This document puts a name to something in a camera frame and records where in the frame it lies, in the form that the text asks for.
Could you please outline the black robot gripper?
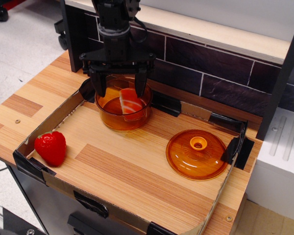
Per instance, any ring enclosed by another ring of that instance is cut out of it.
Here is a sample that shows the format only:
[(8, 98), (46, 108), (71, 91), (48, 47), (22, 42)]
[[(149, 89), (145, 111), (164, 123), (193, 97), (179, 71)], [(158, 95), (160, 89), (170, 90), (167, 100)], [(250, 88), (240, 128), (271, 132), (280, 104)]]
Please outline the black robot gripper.
[(135, 74), (136, 95), (141, 97), (145, 92), (147, 74), (154, 72), (155, 58), (153, 52), (132, 46), (128, 36), (104, 38), (103, 48), (79, 56), (83, 72), (90, 76), (97, 95), (101, 97), (106, 95), (106, 75), (109, 74)]

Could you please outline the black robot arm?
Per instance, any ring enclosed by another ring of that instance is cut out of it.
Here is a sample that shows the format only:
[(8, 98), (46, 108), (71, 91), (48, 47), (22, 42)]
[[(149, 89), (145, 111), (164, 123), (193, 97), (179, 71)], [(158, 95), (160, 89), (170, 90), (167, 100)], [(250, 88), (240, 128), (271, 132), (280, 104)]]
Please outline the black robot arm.
[(136, 18), (141, 10), (138, 0), (95, 0), (93, 6), (99, 16), (98, 32), (103, 48), (82, 53), (83, 72), (90, 77), (98, 95), (106, 94), (106, 78), (110, 74), (132, 74), (137, 97), (142, 97), (147, 79), (154, 70), (156, 55), (131, 45), (130, 22), (145, 25)]

